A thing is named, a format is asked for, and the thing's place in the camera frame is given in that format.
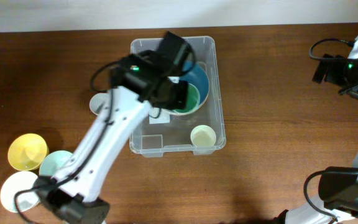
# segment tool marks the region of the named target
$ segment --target wooden table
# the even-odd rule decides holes
[[[108,223],[219,223],[273,218],[305,203],[303,182],[328,166],[351,166],[358,151],[358,101],[311,81],[319,39],[354,39],[358,24],[171,29],[216,41],[226,147],[210,156],[166,153],[147,159],[128,145],[101,197]],[[15,173],[10,143],[41,134],[50,151],[74,151],[95,119],[91,74],[129,53],[132,40],[164,29],[0,34],[0,188]],[[340,44],[316,49],[347,55]],[[310,185],[316,194],[317,180]],[[61,223],[43,206],[26,214]],[[21,223],[3,209],[0,223]]]

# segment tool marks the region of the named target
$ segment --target white cup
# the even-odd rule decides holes
[[[3,207],[10,212],[17,212],[14,205],[14,196],[21,190],[28,190],[33,187],[37,175],[30,171],[20,171],[6,179],[1,188],[0,199]],[[24,212],[36,206],[40,202],[34,192],[27,192],[17,198],[17,205],[20,211]]]
[[[194,146],[213,146],[216,142],[216,133],[207,125],[199,125],[191,131],[190,139]]]
[[[89,108],[91,109],[92,113],[95,115],[99,115],[100,111],[102,110],[103,104],[107,102],[109,99],[109,93],[98,93],[94,95],[89,102]]]

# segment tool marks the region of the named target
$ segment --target light yellow cup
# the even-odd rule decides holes
[[[24,134],[13,141],[7,152],[7,159],[17,170],[35,170],[48,153],[47,143],[41,136]]]

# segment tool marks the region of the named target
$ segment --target clear plastic bin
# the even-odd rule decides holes
[[[209,78],[209,95],[205,104],[195,113],[186,116],[170,115],[170,122],[150,124],[149,118],[134,130],[129,146],[134,153],[144,157],[162,157],[164,152],[193,151],[194,155],[208,155],[222,149],[226,144],[224,131],[221,90],[218,65],[216,63],[215,41],[211,37],[184,37],[195,51],[198,65]],[[155,50],[161,39],[136,39],[131,43],[131,53]],[[210,147],[193,146],[191,130],[198,125],[208,125],[216,133],[216,142]]]

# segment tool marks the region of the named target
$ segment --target black cable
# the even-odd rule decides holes
[[[30,219],[28,219],[21,211],[20,211],[20,208],[18,206],[18,203],[17,203],[17,198],[21,195],[21,194],[24,194],[24,193],[28,193],[28,192],[32,192],[32,191],[35,191],[35,190],[38,190],[38,189],[43,189],[43,188],[47,188],[47,187],[53,187],[53,189],[58,189],[60,186],[62,186],[63,184],[73,180],[82,170],[83,168],[86,166],[86,164],[88,163],[88,161],[91,159],[93,153],[96,151],[96,149],[98,148],[99,146],[99,143],[101,142],[101,140],[103,139],[104,137],[104,134],[106,133],[106,130],[108,128],[109,125],[112,125],[112,123],[110,122],[110,119],[111,119],[111,115],[112,115],[112,108],[114,107],[114,104],[113,104],[113,90],[110,91],[110,107],[109,107],[109,112],[108,112],[108,116],[107,118],[104,120],[104,127],[103,127],[103,130],[101,132],[101,134],[99,135],[99,138],[98,140],[96,140],[95,144],[93,145],[93,148],[92,150],[89,152],[89,154],[87,155],[87,157],[85,158],[85,160],[82,162],[82,164],[77,168],[77,170],[70,174],[66,179],[62,180],[61,182],[57,183],[57,184],[46,184],[46,185],[41,185],[41,186],[38,186],[38,187],[33,187],[31,189],[28,189],[28,190],[21,190],[19,192],[17,192],[14,196],[14,205],[15,205],[15,208],[17,210],[17,213],[19,214],[19,216],[28,224],[37,224],[37,222],[34,222]]]
[[[160,117],[160,115],[161,115],[161,108],[159,108],[159,110],[158,110],[158,114],[155,116],[155,117],[153,117],[153,116],[151,116],[151,115],[149,115],[151,118],[154,118],[154,119],[157,119],[157,118],[159,118]]]
[[[92,91],[95,91],[96,93],[107,93],[107,90],[98,90],[94,87],[94,80],[96,79],[96,77],[103,72],[106,68],[111,67],[113,65],[117,64],[117,62],[110,62],[106,65],[104,65],[103,67],[99,68],[91,77],[91,80],[89,81],[89,85],[91,87]]]
[[[308,195],[308,184],[309,182],[316,176],[318,175],[323,175],[323,174],[342,174],[342,175],[358,175],[358,171],[353,171],[353,172],[346,172],[346,171],[330,171],[330,170],[321,170],[321,171],[317,171],[312,173],[308,178],[306,178],[305,184],[303,184],[303,195],[305,196],[306,201],[309,203],[309,205],[316,210],[317,212],[323,214],[323,215],[327,215],[329,217],[332,217],[333,220],[335,222],[338,222],[337,216],[335,216],[332,213],[323,211],[321,209],[319,209],[316,205],[313,204],[313,202],[310,200],[309,195]]]
[[[328,42],[328,41],[334,41],[334,42],[341,42],[344,43],[346,45],[348,45],[349,47],[353,47],[354,46],[354,41],[347,41],[347,40],[340,40],[340,39],[336,39],[336,38],[328,38],[328,39],[323,39],[323,40],[319,40],[316,43],[314,43],[310,49],[309,49],[309,57],[313,60],[318,60],[320,62],[351,62],[351,63],[358,63],[358,59],[350,59],[350,58],[323,58],[323,57],[317,57],[313,55],[313,49],[323,43],[323,42]]]

